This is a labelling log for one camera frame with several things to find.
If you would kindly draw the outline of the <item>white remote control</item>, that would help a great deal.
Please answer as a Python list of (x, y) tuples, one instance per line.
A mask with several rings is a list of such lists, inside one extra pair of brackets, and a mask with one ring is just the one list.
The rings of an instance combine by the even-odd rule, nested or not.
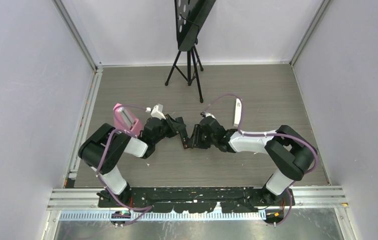
[(241, 117), (242, 117), (242, 102), (241, 102), (241, 99), (236, 98), (235, 108), (234, 108), (234, 120), (233, 120), (234, 127), (239, 127)]

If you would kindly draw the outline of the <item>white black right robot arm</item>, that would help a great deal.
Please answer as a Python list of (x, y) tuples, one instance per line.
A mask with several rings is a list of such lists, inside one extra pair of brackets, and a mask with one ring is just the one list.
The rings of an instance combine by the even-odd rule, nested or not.
[(282, 193), (313, 171), (318, 161), (317, 150), (288, 125), (272, 131), (249, 132), (225, 129), (212, 116), (195, 125), (192, 136), (184, 138), (183, 146), (191, 149), (215, 146), (224, 153), (267, 154), (277, 166), (260, 190), (259, 200), (267, 205), (277, 204)]

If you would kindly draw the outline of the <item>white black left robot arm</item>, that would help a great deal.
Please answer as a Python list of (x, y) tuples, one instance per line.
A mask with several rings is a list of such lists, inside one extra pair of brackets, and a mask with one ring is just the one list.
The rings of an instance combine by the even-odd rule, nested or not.
[(182, 134), (186, 125), (181, 117), (147, 119), (137, 137), (105, 123), (101, 125), (79, 148), (78, 157), (91, 167), (100, 181), (110, 190), (111, 201), (124, 207), (130, 200), (130, 185), (118, 169), (120, 157), (126, 153), (146, 159), (155, 151), (156, 144), (164, 138)]

